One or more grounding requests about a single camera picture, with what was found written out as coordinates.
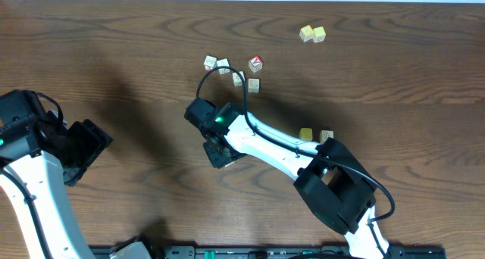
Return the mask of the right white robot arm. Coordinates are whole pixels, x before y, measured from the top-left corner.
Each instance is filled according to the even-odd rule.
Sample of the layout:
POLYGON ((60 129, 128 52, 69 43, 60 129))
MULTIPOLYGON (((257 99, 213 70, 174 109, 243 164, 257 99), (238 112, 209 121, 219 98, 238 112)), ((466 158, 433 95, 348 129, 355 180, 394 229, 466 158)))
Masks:
POLYGON ((185 118, 205 139, 203 145, 215 168, 247 155, 270 164, 293 180, 302 200, 324 225, 346 238, 349 253, 359 258, 388 258, 390 244, 378 221, 391 216, 375 213, 375 191, 389 192, 376 181, 342 143, 305 141, 268 126, 244 108, 215 107, 197 98, 185 118))

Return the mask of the yellow letter block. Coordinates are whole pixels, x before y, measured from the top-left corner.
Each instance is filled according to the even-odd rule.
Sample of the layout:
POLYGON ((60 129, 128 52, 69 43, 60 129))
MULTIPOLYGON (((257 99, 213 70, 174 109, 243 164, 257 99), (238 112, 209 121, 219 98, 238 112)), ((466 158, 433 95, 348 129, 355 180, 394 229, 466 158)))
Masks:
POLYGON ((304 141, 312 141, 313 140, 312 128, 301 128, 299 131, 299 138, 304 141))

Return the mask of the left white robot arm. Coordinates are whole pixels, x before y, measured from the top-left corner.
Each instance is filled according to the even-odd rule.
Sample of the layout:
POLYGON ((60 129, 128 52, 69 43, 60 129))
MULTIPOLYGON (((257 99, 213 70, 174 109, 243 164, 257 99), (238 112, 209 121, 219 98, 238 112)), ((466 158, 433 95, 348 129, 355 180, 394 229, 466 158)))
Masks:
POLYGON ((1 169, 31 258, 94 258, 64 185, 61 161, 47 151, 25 154, 1 169))

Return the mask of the white block number eight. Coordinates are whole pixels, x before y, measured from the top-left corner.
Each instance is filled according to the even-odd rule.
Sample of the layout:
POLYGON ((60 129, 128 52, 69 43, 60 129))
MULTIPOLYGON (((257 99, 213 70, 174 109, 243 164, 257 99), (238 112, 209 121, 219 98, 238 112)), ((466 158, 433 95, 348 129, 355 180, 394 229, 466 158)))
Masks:
POLYGON ((328 139, 333 139, 334 133, 331 130, 321 130, 319 134, 319 142, 324 144, 328 139))

